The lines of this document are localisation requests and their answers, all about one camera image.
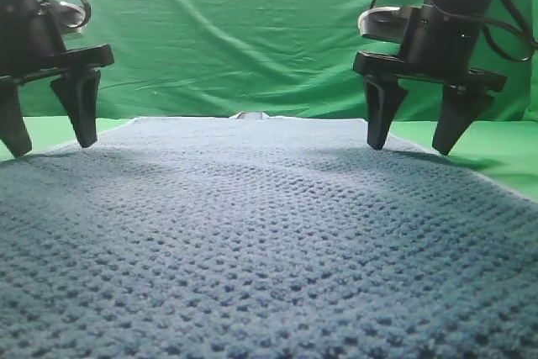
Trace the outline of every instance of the green fabric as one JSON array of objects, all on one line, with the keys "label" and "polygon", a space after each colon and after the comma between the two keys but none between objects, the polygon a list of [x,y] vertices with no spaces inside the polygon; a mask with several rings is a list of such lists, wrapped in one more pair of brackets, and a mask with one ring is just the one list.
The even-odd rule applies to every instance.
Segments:
[{"label": "green fabric", "polygon": [[[70,47],[110,43],[117,63],[103,71],[99,116],[228,116],[266,111],[302,117],[365,117],[362,82],[351,70],[357,50],[393,51],[362,40],[356,20],[371,0],[90,0],[93,20]],[[531,0],[515,0],[531,19]],[[381,0],[379,4],[419,4]],[[491,16],[509,20],[496,1]],[[518,54],[525,48],[493,31]],[[481,41],[477,67],[509,76],[485,119],[521,119],[529,105],[531,65],[511,64]],[[435,120],[440,91],[412,84],[401,120]],[[29,116],[63,109],[46,82],[22,93]]]},{"label": "green fabric", "polygon": [[[532,0],[533,4],[533,22],[535,33],[538,30],[538,0]],[[526,119],[538,121],[538,59],[533,60],[533,75],[530,106],[525,114]]]},{"label": "green fabric", "polygon": [[[108,130],[127,120],[100,119],[98,129]],[[75,139],[65,117],[27,118],[33,153]],[[428,147],[435,122],[397,122],[393,134]],[[509,186],[538,201],[538,124],[535,122],[476,122],[454,148],[451,160]],[[0,161],[10,159],[0,144]]]}]

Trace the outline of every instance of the blue towel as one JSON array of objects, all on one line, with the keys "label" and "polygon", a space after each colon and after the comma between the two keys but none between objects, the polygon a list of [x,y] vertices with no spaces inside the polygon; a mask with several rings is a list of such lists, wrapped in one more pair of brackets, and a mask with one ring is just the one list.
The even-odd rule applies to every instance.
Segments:
[{"label": "blue towel", "polygon": [[0,165],[0,357],[538,357],[538,205],[360,120],[137,119]]}]

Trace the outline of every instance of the cloth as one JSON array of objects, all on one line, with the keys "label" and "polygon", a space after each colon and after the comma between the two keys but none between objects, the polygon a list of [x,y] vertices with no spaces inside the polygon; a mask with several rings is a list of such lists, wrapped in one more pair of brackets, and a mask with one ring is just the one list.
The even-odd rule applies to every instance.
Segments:
[{"label": "cloth", "polygon": [[4,162],[0,357],[538,357],[538,206],[366,129],[137,119]]}]

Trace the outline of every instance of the green screen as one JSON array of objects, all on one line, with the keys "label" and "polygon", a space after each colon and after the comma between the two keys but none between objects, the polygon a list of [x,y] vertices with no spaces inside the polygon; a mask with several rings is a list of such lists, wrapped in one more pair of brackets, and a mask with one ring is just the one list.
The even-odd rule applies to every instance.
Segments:
[{"label": "green screen", "polygon": [[[357,50],[393,52],[395,45],[360,38],[359,14],[371,0],[90,0],[93,19],[83,40],[109,43],[116,64],[103,70],[98,114],[230,116],[265,111],[315,118],[366,116],[361,78],[351,70]],[[381,0],[380,5],[422,0]],[[532,19],[532,0],[514,0]],[[495,0],[490,16],[513,23]],[[514,55],[525,47],[493,29]],[[507,62],[483,39],[476,67],[509,76],[506,90],[484,116],[519,120],[530,107],[531,63]],[[440,89],[409,83],[399,120],[437,120]],[[28,116],[62,115],[48,82],[21,94]]]}]

